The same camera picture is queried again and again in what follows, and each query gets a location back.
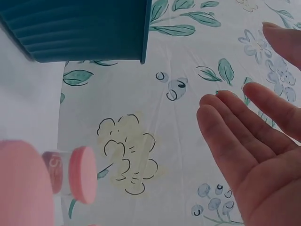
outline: bottle label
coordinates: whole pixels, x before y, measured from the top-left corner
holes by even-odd
[[[61,191],[63,185],[63,162],[59,153],[51,152],[43,155],[48,168],[52,192],[57,194]]]

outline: finger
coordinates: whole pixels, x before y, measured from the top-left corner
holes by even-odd
[[[214,107],[202,105],[197,112],[197,119],[218,167],[235,193],[258,162],[241,145]]]
[[[268,115],[284,133],[301,141],[301,111],[271,90],[255,82],[244,86],[245,95]]]
[[[228,106],[258,140],[270,147],[276,155],[297,147],[287,135],[269,126],[257,114],[249,110],[242,101],[235,101],[238,98],[231,92],[221,91],[217,97]]]
[[[263,34],[272,48],[291,64],[301,69],[301,31],[263,23]]]
[[[235,103],[241,102],[241,100],[238,98],[232,98],[231,100]],[[236,136],[239,142],[255,157],[259,163],[276,156],[272,149],[253,136],[253,134],[218,97],[214,95],[205,95],[201,98],[200,105],[211,105],[214,107],[221,115],[222,119],[234,136]]]

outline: printed number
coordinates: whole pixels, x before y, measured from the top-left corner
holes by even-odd
[[[61,157],[59,155],[53,156],[49,162],[49,166],[53,168],[62,167]]]

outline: yellow flower print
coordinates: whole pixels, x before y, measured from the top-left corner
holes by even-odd
[[[242,4],[243,9],[252,13],[255,9],[258,9],[258,6],[252,3],[251,0],[236,0],[239,4]]]
[[[98,146],[103,157],[110,157],[117,172],[111,182],[131,195],[145,191],[145,180],[155,177],[158,164],[149,158],[156,141],[144,131],[134,114],[122,116],[117,122],[108,118],[99,124]]]

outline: white wall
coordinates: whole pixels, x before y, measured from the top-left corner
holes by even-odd
[[[27,59],[0,26],[0,139],[22,139],[41,153],[57,148],[64,63]],[[55,225],[63,224],[55,199]]]

